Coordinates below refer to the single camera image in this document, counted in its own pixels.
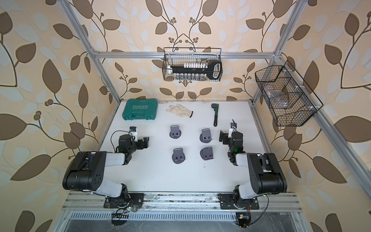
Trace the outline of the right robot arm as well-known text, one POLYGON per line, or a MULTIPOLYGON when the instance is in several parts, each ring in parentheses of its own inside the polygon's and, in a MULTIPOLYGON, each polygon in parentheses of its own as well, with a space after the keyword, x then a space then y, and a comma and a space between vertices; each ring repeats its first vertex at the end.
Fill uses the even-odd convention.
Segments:
POLYGON ((219 141, 229 147, 227 155, 233 165, 248 168, 249 181, 235 187, 233 200, 250 200, 263 194, 287 191, 287 181, 275 154, 245 152, 243 134, 236 130, 230 133, 221 131, 219 141))

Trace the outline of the aluminium frame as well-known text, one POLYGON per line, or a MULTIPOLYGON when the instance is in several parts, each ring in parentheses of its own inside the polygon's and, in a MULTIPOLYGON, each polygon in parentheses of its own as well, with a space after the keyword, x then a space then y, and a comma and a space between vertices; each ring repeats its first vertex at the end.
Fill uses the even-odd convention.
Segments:
POLYGON ((168 59, 180 59, 190 58, 197 60, 205 58, 206 56, 212 56, 213 58, 223 59, 270 59, 269 66, 273 66, 274 63, 281 65, 296 84, 296 89, 299 90, 302 96, 305 96, 307 101, 312 105, 312 108, 316 111, 311 115, 320 126, 324 134, 327 136, 331 144, 334 146, 340 157, 343 159, 345 164, 348 166, 355 180, 362 187, 367 196, 371 195, 371 172, 367 169, 365 164, 357 157, 354 149, 345 141, 345 138, 341 135, 340 131, 330 122, 330 119, 325 115, 325 112, 320 107, 322 102, 314 90, 308 91, 305 87, 307 84, 300 73, 294 69, 293 64, 284 61, 282 58, 283 45, 279 44, 278 48, 273 53, 240 53, 240 52, 219 52, 219 53, 204 53, 195 51, 175 51, 172 49, 170 52, 99 52, 96 51, 85 31, 80 24, 78 17, 72 9, 72 4, 69 1, 59 1, 61 10, 65 14, 73 30, 77 33, 77 37, 82 43, 84 49, 87 51, 89 57, 92 59, 92 63, 98 70, 98 73, 102 77, 103 83, 107 86, 108 90, 113 93, 113 99, 116 102, 121 102, 115 86, 109 78, 107 71, 105 70, 101 59, 149 59, 149 58, 163 58, 166 63, 168 59))

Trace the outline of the plastic bag in basket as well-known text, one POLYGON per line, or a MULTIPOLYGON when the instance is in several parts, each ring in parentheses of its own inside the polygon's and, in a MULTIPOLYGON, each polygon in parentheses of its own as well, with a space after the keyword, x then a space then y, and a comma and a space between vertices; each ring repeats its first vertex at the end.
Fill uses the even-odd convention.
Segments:
POLYGON ((287 92, 275 90, 271 85, 265 86, 264 90, 273 108, 289 108, 289 95, 287 92))

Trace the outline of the white work glove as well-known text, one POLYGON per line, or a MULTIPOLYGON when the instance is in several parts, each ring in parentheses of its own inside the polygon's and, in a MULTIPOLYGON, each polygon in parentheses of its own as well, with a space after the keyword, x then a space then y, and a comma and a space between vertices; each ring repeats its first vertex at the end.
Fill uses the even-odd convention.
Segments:
POLYGON ((193 116, 193 111, 188 110, 186 107, 180 104, 170 105, 169 108, 166 109, 166 111, 172 112, 181 118, 191 118, 193 116))

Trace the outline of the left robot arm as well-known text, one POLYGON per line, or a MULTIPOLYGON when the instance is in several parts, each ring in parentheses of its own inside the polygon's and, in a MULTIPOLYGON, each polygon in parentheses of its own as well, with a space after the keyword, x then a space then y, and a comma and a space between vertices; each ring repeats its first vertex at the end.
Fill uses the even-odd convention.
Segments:
POLYGON ((120 136, 114 153, 78 152, 64 175, 63 188, 70 191, 92 192, 109 198, 129 198, 126 185, 106 178, 105 168, 127 165, 135 151, 146 149, 148 145, 149 137, 136 139, 128 133, 120 136))

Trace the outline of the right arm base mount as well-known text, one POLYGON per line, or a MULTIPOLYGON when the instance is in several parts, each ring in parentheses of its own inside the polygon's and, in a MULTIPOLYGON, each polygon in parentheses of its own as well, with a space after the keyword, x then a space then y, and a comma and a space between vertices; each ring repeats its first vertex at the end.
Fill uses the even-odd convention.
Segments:
POLYGON ((241 199, 235 197, 232 193, 219 193, 217 195, 220 208, 222 210, 259 210, 259 202, 257 199, 241 199))

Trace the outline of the socket set in basket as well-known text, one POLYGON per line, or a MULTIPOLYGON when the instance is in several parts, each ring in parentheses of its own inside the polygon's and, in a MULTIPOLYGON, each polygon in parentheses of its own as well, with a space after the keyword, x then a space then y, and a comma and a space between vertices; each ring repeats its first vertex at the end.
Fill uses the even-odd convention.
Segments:
POLYGON ((212 61, 205 63, 184 63, 178 65, 164 65, 163 78, 166 81, 189 80, 189 81, 220 81, 223 68, 222 62, 212 61))

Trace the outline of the aluminium front rail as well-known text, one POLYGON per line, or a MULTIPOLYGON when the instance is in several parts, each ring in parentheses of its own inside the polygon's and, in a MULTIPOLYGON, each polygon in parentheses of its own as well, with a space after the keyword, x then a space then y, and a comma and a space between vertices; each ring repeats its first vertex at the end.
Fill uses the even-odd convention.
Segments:
MULTIPOLYGON (((302 212, 294 193, 259 196, 244 200, 239 206, 231 197, 219 197, 217 192, 130 192, 131 201, 124 206, 136 211, 231 211, 252 212, 302 212)), ((63 210, 109 210, 116 209, 103 196, 90 193, 71 192, 63 210)))

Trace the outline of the green plastic tool case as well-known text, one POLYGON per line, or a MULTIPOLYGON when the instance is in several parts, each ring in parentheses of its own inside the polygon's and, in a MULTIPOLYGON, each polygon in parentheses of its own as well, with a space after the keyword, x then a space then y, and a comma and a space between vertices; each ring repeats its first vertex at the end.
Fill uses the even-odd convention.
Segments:
POLYGON ((155 120, 157 107, 156 99, 130 99, 126 102, 122 118, 124 120, 155 120))

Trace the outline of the green black hand tool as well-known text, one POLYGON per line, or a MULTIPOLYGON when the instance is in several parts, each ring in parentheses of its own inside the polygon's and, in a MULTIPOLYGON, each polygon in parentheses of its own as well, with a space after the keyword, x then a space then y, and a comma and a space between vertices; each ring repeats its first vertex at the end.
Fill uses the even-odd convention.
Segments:
POLYGON ((218 125, 218 110, 219 110, 219 104, 213 103, 211 104, 211 108, 214 110, 214 127, 217 127, 218 125))

